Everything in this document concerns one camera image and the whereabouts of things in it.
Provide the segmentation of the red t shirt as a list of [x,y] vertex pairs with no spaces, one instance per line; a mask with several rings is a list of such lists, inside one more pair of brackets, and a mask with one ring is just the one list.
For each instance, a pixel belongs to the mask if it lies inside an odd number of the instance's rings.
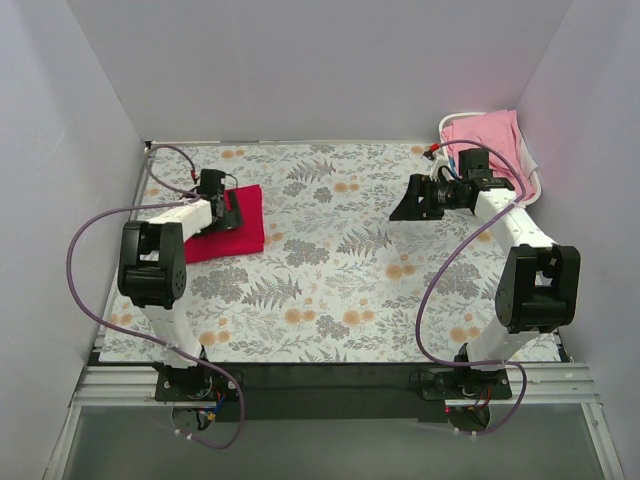
[[225,202],[228,207],[225,222],[217,222],[210,231],[185,243],[187,264],[264,251],[262,188],[250,185],[232,189],[225,193]]

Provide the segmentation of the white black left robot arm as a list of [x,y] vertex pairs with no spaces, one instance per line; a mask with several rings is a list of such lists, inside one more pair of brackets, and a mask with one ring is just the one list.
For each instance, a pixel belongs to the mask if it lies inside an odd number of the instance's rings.
[[128,221],[122,232],[118,290],[163,341],[156,370],[192,400],[209,397],[214,381],[211,370],[198,363],[205,354],[187,318],[185,243],[244,225],[237,196],[226,187],[228,177],[220,170],[202,170],[191,198],[148,220]]

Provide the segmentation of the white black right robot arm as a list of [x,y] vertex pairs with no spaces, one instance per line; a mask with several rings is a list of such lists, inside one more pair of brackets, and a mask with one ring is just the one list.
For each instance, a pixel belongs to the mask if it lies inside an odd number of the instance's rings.
[[435,221],[448,210],[468,210],[483,223],[506,255],[495,294],[495,317],[465,343],[453,361],[438,361],[410,374],[426,400],[470,400],[473,407],[508,399],[506,373],[513,356],[541,334],[570,324],[575,315],[581,256],[544,234],[522,203],[521,180],[499,176],[490,166],[493,151],[469,143],[457,167],[435,164],[413,174],[392,221]]

